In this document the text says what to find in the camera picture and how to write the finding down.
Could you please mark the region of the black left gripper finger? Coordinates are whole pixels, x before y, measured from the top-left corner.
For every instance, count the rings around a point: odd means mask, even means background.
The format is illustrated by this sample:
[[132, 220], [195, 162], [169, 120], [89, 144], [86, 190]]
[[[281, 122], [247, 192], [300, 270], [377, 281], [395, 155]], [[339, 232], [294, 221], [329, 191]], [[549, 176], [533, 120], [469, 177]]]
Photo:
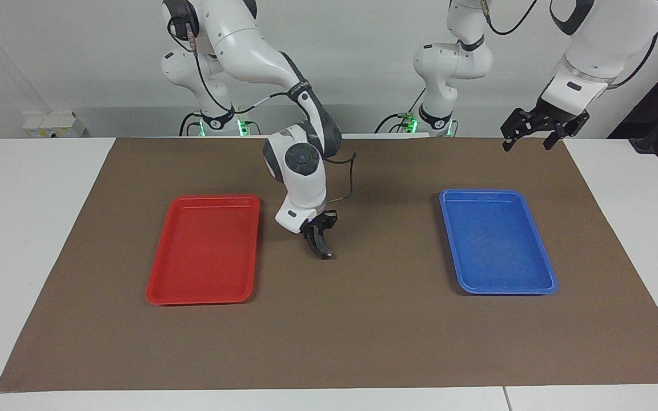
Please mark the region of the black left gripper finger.
[[506, 152], [510, 152], [515, 143], [527, 135], [526, 123], [504, 123], [501, 126], [501, 132], [504, 137], [502, 148]]
[[545, 148], [546, 151], [550, 151], [554, 146], [556, 146], [556, 143], [558, 143], [560, 140], [563, 140], [564, 138], [567, 137], [567, 133], [565, 131], [564, 127], [555, 127], [550, 135], [545, 138], [543, 141], [543, 147]]

